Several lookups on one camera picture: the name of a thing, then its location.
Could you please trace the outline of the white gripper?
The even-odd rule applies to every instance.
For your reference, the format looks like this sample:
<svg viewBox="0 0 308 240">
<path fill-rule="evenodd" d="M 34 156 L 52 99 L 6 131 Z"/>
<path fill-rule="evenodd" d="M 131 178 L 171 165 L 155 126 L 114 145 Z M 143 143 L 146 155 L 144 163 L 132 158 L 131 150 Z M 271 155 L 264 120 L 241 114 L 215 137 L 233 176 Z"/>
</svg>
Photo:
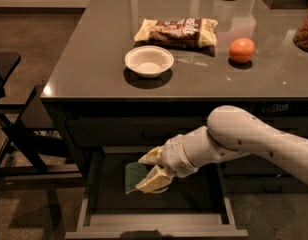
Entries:
<svg viewBox="0 0 308 240">
<path fill-rule="evenodd" d="M 147 194 L 160 194 L 165 192 L 172 183 L 173 175 L 185 178 L 198 171 L 186 156 L 183 147 L 184 135 L 177 135 L 162 146 L 157 146 L 143 155 L 138 162 L 145 165 L 155 165 L 147 176 L 135 188 Z"/>
</svg>

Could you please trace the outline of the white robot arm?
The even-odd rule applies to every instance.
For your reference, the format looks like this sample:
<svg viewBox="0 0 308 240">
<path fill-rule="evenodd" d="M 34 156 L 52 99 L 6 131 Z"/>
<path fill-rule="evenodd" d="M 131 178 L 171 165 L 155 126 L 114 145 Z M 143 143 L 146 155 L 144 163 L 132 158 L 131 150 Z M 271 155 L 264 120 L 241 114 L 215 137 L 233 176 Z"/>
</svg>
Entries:
<svg viewBox="0 0 308 240">
<path fill-rule="evenodd" d="M 207 124 L 179 134 L 139 159 L 152 169 L 135 185 L 143 193 L 165 190 L 175 177 L 202 166 L 258 155 L 308 185 L 308 139 L 280 131 L 235 106 L 220 106 Z"/>
</svg>

